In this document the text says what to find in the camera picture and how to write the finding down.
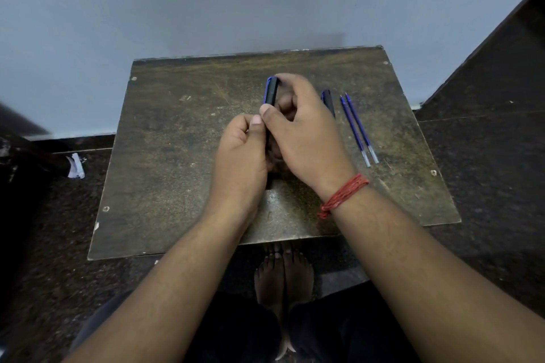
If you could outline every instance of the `table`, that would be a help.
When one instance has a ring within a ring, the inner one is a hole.
[[[382,47],[296,50],[133,63],[89,259],[160,254],[198,219],[214,153],[239,113],[257,113],[267,77],[300,73],[334,97],[351,159],[422,226],[460,222]],[[365,167],[338,101],[348,92],[378,154]],[[332,236],[317,196],[291,174],[271,182],[241,244]]]

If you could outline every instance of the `dark pants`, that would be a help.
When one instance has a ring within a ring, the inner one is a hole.
[[[121,305],[118,295],[95,312],[74,340],[79,346]],[[370,282],[296,305],[287,328],[297,355],[319,362],[419,362],[390,309]],[[280,326],[255,301],[216,293],[189,347],[186,362],[271,362]]]

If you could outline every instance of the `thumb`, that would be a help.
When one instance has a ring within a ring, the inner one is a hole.
[[[261,114],[261,118],[263,118],[265,125],[269,128],[269,131],[275,138],[278,138],[280,136],[279,134],[288,128],[290,122],[283,116],[282,112],[277,110],[273,105],[261,105],[259,113]]]
[[[254,143],[265,149],[265,124],[259,115],[252,116],[250,125],[248,126],[248,140],[246,143]]]

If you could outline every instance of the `dark floor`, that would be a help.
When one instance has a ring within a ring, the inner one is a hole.
[[[430,232],[545,317],[543,6],[523,7],[417,118],[463,219]],[[82,322],[155,262],[87,261],[110,151],[82,156],[84,180],[52,182],[0,318],[10,361],[61,360]],[[322,276],[318,293],[363,278],[342,238],[308,241],[303,250]],[[241,247],[222,289],[253,296],[252,270],[262,256],[260,247]]]

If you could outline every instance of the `red thread bracelet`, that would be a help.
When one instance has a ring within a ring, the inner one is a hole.
[[[361,188],[365,187],[369,183],[369,180],[363,177],[361,174],[353,176],[346,182],[339,190],[331,196],[328,202],[320,206],[320,212],[318,216],[324,220],[331,210],[337,208],[344,201],[349,199],[352,195],[358,192]]]

